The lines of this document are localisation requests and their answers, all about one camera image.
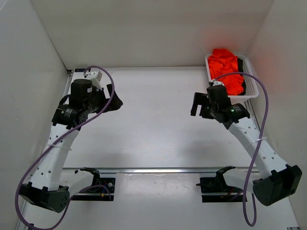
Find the orange shorts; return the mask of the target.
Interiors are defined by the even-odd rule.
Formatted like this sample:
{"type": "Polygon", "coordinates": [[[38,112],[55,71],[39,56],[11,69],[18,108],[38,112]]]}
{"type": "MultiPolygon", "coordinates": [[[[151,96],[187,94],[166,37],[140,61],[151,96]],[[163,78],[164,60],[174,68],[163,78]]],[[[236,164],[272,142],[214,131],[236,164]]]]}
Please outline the orange shorts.
{"type": "MultiPolygon", "coordinates": [[[[227,73],[238,72],[237,56],[225,48],[214,49],[208,57],[208,65],[211,79],[218,78],[227,73]]],[[[228,95],[242,93],[243,77],[241,74],[227,75],[219,79],[225,87],[228,95]]]]}

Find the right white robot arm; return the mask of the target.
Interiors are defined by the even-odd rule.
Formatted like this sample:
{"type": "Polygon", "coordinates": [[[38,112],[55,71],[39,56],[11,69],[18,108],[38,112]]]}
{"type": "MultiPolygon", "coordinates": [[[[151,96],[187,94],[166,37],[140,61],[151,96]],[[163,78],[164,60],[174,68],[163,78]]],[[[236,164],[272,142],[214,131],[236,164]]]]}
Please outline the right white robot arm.
{"type": "Polygon", "coordinates": [[[206,93],[196,92],[193,98],[191,116],[200,108],[200,116],[216,120],[224,125],[244,147],[250,157],[255,157],[253,165],[260,176],[251,176],[247,191],[252,193],[261,204],[269,206],[294,194],[302,177],[297,166],[290,166],[278,156],[268,142],[260,139],[247,109],[240,103],[232,104],[222,85],[207,88],[206,93]]]}

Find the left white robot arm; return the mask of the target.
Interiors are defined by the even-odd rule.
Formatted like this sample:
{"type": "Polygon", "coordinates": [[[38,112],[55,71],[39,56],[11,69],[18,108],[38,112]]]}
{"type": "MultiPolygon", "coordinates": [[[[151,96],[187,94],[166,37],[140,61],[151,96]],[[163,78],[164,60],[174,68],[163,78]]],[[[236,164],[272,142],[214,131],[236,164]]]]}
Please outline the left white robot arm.
{"type": "Polygon", "coordinates": [[[95,79],[77,79],[71,83],[70,94],[59,102],[52,118],[46,149],[31,167],[34,172],[29,182],[20,182],[16,197],[34,206],[60,213],[69,199],[84,188],[95,192],[100,188],[99,173],[94,168],[82,168],[61,180],[61,173],[71,146],[81,127],[94,117],[118,110],[123,102],[113,84],[107,85],[106,98],[100,82],[95,79]]]}

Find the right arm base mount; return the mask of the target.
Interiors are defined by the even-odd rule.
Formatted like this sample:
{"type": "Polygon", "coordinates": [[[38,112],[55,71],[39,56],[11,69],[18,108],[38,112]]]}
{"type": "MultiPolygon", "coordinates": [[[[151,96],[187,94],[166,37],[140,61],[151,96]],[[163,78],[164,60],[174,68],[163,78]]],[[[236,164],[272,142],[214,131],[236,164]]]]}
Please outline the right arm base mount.
{"type": "Polygon", "coordinates": [[[200,177],[200,182],[196,184],[201,189],[202,203],[227,203],[242,202],[243,189],[230,186],[224,179],[227,172],[235,172],[236,167],[226,166],[219,169],[214,176],[200,177]]]}

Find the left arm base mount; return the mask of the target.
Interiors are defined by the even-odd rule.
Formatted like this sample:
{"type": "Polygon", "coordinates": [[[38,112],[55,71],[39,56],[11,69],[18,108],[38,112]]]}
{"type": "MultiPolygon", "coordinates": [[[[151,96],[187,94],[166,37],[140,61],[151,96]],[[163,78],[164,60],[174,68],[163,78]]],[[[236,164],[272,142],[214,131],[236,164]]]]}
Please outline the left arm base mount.
{"type": "Polygon", "coordinates": [[[73,201],[114,201],[115,183],[114,177],[100,177],[99,170],[95,168],[81,168],[80,172],[88,172],[93,176],[93,188],[83,189],[71,199],[73,201]]]}

